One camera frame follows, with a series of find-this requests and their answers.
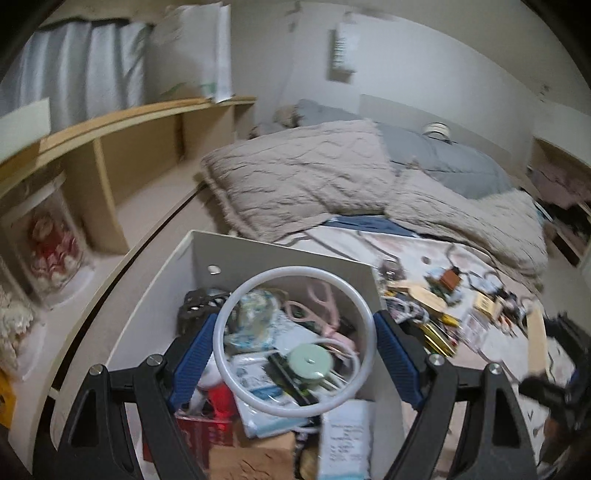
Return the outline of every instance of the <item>white cable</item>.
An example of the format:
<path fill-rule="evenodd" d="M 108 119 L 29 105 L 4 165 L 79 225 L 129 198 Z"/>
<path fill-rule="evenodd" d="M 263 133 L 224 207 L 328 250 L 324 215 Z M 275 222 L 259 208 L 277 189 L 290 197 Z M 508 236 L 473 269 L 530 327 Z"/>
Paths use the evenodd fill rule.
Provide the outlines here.
<path fill-rule="evenodd" d="M 349 375 L 349 381 L 351 378 L 355 378 L 355 375 L 357 375 L 359 373 L 359 370 L 361 369 L 361 364 L 359 362 L 359 357 L 357 356 L 357 354 L 353 351 L 353 349 L 347 345 L 345 345 L 342 342 L 339 342 L 338 340 L 334 340 L 332 338 L 319 338 L 318 340 L 315 340 L 313 343 L 322 343 L 324 345 L 335 345 L 337 347 L 339 347 L 340 349 L 344 350 L 344 352 L 339 351 L 339 353 L 341 353 L 341 355 L 343 356 L 348 356 L 351 361 L 353 362 L 352 367 L 352 372 Z M 343 390 L 345 387 L 343 387 L 342 385 L 336 390 L 336 391 L 329 391 L 327 393 L 325 393 L 328 397 L 335 397 L 337 396 L 341 390 Z"/>
<path fill-rule="evenodd" d="M 342 293 L 347 295 L 351 300 L 355 308 L 359 311 L 361 316 L 362 324 L 358 325 L 358 329 L 363 328 L 365 334 L 365 348 L 360 349 L 363 352 L 363 361 L 359 367 L 357 375 L 350 379 L 348 385 L 339 391 L 338 395 L 335 395 L 326 402 L 317 403 L 315 405 L 309 405 L 305 407 L 297 408 L 284 408 L 276 407 L 271 405 L 260 398 L 255 397 L 240 383 L 238 383 L 231 373 L 228 362 L 226 360 L 224 349 L 223 349 L 223 334 L 226 322 L 234 306 L 240 301 L 240 299 L 253 288 L 259 286 L 262 283 L 274 280 L 281 277 L 311 277 L 317 280 L 325 281 L 332 286 L 338 288 Z M 338 407 L 345 401 L 353 398 L 357 391 L 363 386 L 372 372 L 374 365 L 374 357 L 376 352 L 376 331 L 374 318 L 369 309 L 367 303 L 363 297 L 349 285 L 345 280 L 325 270 L 313 267 L 280 267 L 272 270 L 267 270 L 247 280 L 240 285 L 228 298 L 226 303 L 223 305 L 220 313 L 217 316 L 217 321 L 213 329 L 213 356 L 216 359 L 217 367 L 220 371 L 220 375 L 224 380 L 225 384 L 232 390 L 232 392 L 240 398 L 243 402 L 247 403 L 251 407 L 255 408 L 269 415 L 275 415 L 277 417 L 288 417 L 288 418 L 307 418 L 316 417 L 321 415 L 333 408 Z"/>

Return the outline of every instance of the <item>floor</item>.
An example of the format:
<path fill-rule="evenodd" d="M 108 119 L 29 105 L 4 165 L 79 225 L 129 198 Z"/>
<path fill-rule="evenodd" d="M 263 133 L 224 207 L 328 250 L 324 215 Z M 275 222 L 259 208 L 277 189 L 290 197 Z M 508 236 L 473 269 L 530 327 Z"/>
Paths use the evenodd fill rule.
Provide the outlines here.
<path fill-rule="evenodd" d="M 548 270 L 541 295 L 546 314 L 566 311 L 581 328 L 591 334 L 591 291 L 581 272 L 573 267 L 552 244 L 548 249 Z"/>

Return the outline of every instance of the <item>beige blanket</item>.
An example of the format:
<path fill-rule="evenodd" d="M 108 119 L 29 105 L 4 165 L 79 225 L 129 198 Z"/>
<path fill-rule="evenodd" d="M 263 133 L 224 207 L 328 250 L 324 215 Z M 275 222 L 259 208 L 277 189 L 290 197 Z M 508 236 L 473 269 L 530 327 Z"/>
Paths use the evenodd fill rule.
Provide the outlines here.
<path fill-rule="evenodd" d="M 386 214 L 418 233 L 484 249 L 534 288 L 545 270 L 543 233 L 529 195 L 467 200 L 423 172 L 396 176 L 369 120 L 288 129 L 228 145 L 203 159 L 226 221 L 274 242 L 331 216 Z"/>
<path fill-rule="evenodd" d="M 526 192 L 467 200 L 422 171 L 406 170 L 397 178 L 386 214 L 417 233 L 484 249 L 503 273 L 530 290 L 539 288 L 548 256 Z"/>

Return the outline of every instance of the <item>white box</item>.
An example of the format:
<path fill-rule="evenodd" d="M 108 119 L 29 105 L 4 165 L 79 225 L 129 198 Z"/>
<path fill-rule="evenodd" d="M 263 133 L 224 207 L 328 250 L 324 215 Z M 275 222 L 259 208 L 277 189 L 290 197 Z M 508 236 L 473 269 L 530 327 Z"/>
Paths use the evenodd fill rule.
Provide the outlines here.
<path fill-rule="evenodd" d="M 211 265 L 219 267 L 220 273 L 211 274 L 208 269 Z M 164 353 L 176 336 L 177 311 L 189 290 L 199 287 L 233 290 L 258 273 L 287 265 L 316 267 L 338 275 L 361 294 L 372 312 L 381 308 L 369 265 L 216 233 L 190 231 L 138 302 L 106 366 L 110 371 L 135 367 L 152 353 Z M 290 297 L 297 299 L 299 295 L 293 287 L 290 285 Z M 350 301 L 338 292 L 335 298 L 341 314 L 354 320 L 356 310 L 348 304 Z M 357 396 L 375 402 L 371 477 L 381 480 L 404 442 L 404 431 L 401 400 L 379 356 L 372 375 Z M 157 479 L 154 465 L 142 460 L 141 428 L 135 405 L 128 405 L 127 414 L 144 478 Z"/>

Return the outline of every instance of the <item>wooden shelf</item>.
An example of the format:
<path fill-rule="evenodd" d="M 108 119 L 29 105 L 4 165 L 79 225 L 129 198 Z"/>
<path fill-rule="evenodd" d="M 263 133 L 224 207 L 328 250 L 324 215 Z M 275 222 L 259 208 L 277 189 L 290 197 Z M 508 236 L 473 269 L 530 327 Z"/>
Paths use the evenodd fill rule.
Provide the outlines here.
<path fill-rule="evenodd" d="M 210 100 L 205 98 L 173 100 L 171 102 L 152 103 L 128 110 L 112 112 L 82 122 L 81 124 L 73 125 L 61 132 L 43 138 L 39 144 L 39 152 L 34 161 L 27 163 L 23 168 L 19 168 L 15 173 L 11 172 L 9 177 L 0 178 L 0 197 L 33 174 L 33 172 L 60 158 L 65 153 L 90 143 L 97 138 L 166 116 L 223 106 L 252 106 L 255 101 L 255 97 L 246 96 L 234 97 L 232 100 L 226 100 L 221 103 L 211 103 Z M 19 160 L 17 157 L 19 157 L 19 154 L 7 159 L 5 164 L 8 166 L 13 161 Z"/>
<path fill-rule="evenodd" d="M 195 159 L 182 161 L 117 206 L 117 218 L 130 245 L 150 236 L 196 191 L 199 165 Z"/>
<path fill-rule="evenodd" d="M 94 275 L 84 290 L 53 310 L 40 312 L 46 324 L 46 335 L 37 364 L 24 382 L 12 388 L 17 404 L 8 433 L 8 441 L 23 461 L 31 467 L 33 447 L 41 412 L 49 395 L 51 383 L 72 340 L 111 281 L 123 269 L 131 255 L 98 257 Z"/>
<path fill-rule="evenodd" d="M 253 105 L 248 97 L 217 104 L 186 99 L 113 112 L 42 139 L 36 157 L 0 178 L 4 208 L 23 180 L 40 182 L 64 170 L 64 196 L 96 252 L 84 287 L 41 312 L 46 336 L 39 360 L 14 384 L 8 438 L 29 470 L 41 412 L 80 327 L 139 249 L 197 190 L 203 155 L 248 134 Z"/>

